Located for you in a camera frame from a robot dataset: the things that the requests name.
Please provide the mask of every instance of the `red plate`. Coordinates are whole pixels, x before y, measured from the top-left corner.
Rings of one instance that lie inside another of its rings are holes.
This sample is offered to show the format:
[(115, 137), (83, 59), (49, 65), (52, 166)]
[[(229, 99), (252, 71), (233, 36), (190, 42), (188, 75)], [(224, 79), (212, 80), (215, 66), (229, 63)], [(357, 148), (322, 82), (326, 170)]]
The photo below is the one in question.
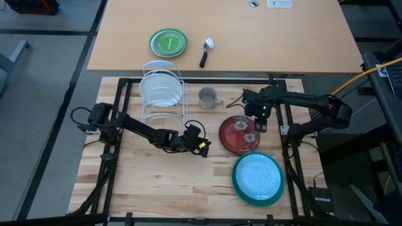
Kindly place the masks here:
[(259, 132), (254, 130), (254, 122), (244, 116), (227, 118), (219, 128), (222, 145), (233, 154), (254, 151), (259, 144)]

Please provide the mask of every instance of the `teal rim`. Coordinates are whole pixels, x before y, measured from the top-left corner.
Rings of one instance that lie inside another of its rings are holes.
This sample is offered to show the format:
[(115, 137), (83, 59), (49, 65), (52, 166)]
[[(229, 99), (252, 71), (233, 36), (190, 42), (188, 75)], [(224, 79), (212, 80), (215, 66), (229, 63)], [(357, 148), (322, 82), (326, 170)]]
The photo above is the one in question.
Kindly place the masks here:
[[(174, 52), (173, 52), (173, 54), (171, 54), (171, 52), (169, 53), (169, 52), (161, 51), (159, 48), (158, 48), (159, 53), (157, 53), (157, 52), (155, 52), (155, 51), (152, 50), (151, 42), (152, 42), (153, 38), (154, 38), (156, 35), (158, 35), (159, 33), (163, 32), (163, 31), (174, 31), (174, 32), (177, 32), (177, 33), (179, 33), (180, 35), (182, 35), (182, 36), (184, 37), (184, 40), (185, 40), (185, 41), (184, 41), (184, 45), (183, 45), (182, 49), (181, 49), (179, 52), (177, 52), (176, 54), (174, 54)], [(162, 30), (159, 30), (159, 31), (155, 32), (155, 33), (151, 36), (151, 38), (149, 39), (148, 45), (149, 45), (150, 50), (151, 50), (155, 55), (158, 55), (159, 57), (164, 57), (164, 58), (177, 57), (178, 55), (182, 54), (182, 53), (184, 52), (184, 50), (187, 48), (187, 37), (186, 37), (186, 36), (184, 35), (184, 33), (181, 32), (180, 30), (177, 30), (177, 29), (174, 29), (174, 28), (165, 28), (165, 29), (162, 29)]]
[[(253, 198), (248, 197), (246, 194), (243, 193), (243, 191), (239, 188), (239, 185), (237, 184), (237, 180), (236, 180), (236, 169), (237, 169), (237, 165), (239, 164), (239, 162), (246, 156), (250, 155), (250, 154), (261, 154), (263, 156), (268, 157), (269, 159), (271, 159), (275, 165), (278, 167), (280, 175), (281, 175), (281, 184), (279, 187), (278, 192), (276, 192), (276, 194), (274, 196), (272, 196), (271, 198), (267, 199), (267, 200), (255, 200)], [(268, 207), (271, 206), (273, 204), (275, 204), (283, 195), (283, 192), (285, 190), (285, 177), (283, 176), (283, 172), (281, 167), (279, 166), (279, 164), (275, 161), (275, 159), (273, 159), (271, 156), (264, 154), (264, 153), (260, 153), (260, 152), (251, 152), (251, 153), (247, 153), (247, 154), (243, 154), (234, 164), (233, 166), (233, 170), (232, 170), (232, 183), (233, 183), (233, 188), (236, 191), (237, 195), (239, 195), (239, 197), (245, 201), (247, 204), (255, 206), (255, 207)]]

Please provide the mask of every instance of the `green plate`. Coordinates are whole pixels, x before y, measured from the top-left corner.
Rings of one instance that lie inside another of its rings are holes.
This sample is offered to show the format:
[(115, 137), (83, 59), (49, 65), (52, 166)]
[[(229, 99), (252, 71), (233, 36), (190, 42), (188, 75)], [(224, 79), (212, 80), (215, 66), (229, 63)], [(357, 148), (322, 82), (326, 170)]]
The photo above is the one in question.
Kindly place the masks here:
[(149, 40), (149, 48), (160, 57), (175, 57), (186, 47), (186, 36), (181, 31), (171, 28), (157, 31)]
[[(267, 199), (263, 199), (263, 200), (258, 200), (258, 199), (254, 199), (251, 198), (250, 196), (247, 196), (240, 188), (237, 178), (236, 178), (236, 172), (237, 172), (237, 167), (239, 166), (239, 163), (246, 158), (247, 156), (250, 157), (250, 155), (260, 155), (262, 157), (268, 157), (270, 160), (272, 160), (272, 162), (274, 163), (273, 166), (276, 166), (279, 169), (280, 172), (280, 181), (279, 183), (279, 188), (276, 191), (276, 193), (272, 196), (270, 196), (270, 198)], [(282, 196), (283, 191), (285, 190), (285, 177), (283, 176), (283, 172), (279, 166), (279, 164), (271, 157), (268, 156), (267, 154), (264, 153), (259, 153), (259, 152), (252, 152), (252, 153), (247, 153), (247, 154), (243, 154), (235, 163), (233, 170), (232, 170), (232, 182), (233, 182), (233, 187), (234, 190), (236, 191), (236, 193), (239, 195), (239, 197), (245, 201), (247, 204), (255, 206), (255, 207), (268, 207), (270, 205), (273, 205), (274, 203), (276, 203)]]

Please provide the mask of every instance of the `wire rack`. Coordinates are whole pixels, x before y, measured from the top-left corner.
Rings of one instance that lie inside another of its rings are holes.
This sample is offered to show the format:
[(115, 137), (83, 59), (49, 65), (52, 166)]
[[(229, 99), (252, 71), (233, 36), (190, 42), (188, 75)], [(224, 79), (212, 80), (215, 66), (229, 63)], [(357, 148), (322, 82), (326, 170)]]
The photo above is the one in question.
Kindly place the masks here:
[[(174, 68), (177, 74), (167, 70), (168, 68)], [(178, 126), (184, 125), (188, 120), (188, 84), (183, 81), (178, 67), (172, 62), (155, 60), (144, 66), (143, 74), (143, 78), (155, 74), (172, 76), (182, 86), (181, 94), (171, 87), (154, 87), (141, 95), (143, 97), (143, 123), (152, 124), (155, 119), (171, 119)], [(170, 100), (160, 99), (160, 97), (166, 96), (172, 98)]]

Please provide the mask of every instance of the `gray floor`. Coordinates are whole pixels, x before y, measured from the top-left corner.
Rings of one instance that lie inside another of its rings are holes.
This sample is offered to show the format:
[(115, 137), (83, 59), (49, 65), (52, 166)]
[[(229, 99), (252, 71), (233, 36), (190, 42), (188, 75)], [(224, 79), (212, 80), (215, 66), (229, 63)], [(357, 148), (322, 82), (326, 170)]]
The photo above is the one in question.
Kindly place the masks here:
[[(89, 31), (101, 0), (59, 0), (58, 2), (62, 10), (57, 16), (22, 15), (6, 8), (5, 11), (0, 11), (0, 29)], [(402, 13), (402, 4), (396, 1), (395, 5)], [(342, 9), (354, 36), (401, 36), (390, 13), (384, 7), (342, 6)], [(3, 172), (0, 178), (0, 221), (11, 220), (16, 216), (21, 205), (21, 198), (26, 193), (27, 184), (33, 176), (86, 37), (0, 35), (0, 52), (5, 55), (11, 54), (18, 41), (22, 39), (28, 40), (31, 48), (24, 53), (8, 88), (0, 99), (0, 134), (2, 135), (0, 136), (0, 144), (2, 144), (0, 171)], [(358, 44), (361, 52), (383, 50), (388, 45)], [(68, 112), (78, 106), (92, 107), (102, 76), (130, 75), (133, 73), (95, 73), (82, 70)], [(265, 75), (227, 74), (224, 76), (263, 77)], [(302, 79), (307, 93), (326, 94), (350, 77), (306, 75)], [(372, 97), (361, 97), (355, 92), (344, 99), (354, 111), (371, 100)], [(384, 122), (383, 114), (376, 101), (371, 102), (358, 114), (358, 117), (353, 118), (350, 128), (343, 131), (329, 129), (324, 133), (359, 134)], [(67, 114), (35, 196), (29, 218), (60, 216), (66, 213), (84, 141), (85, 134), (76, 128)], [(350, 190), (338, 185), (329, 186), (333, 188), (334, 196), (338, 201), (335, 203), (335, 214), (348, 219), (369, 219), (370, 216)]]

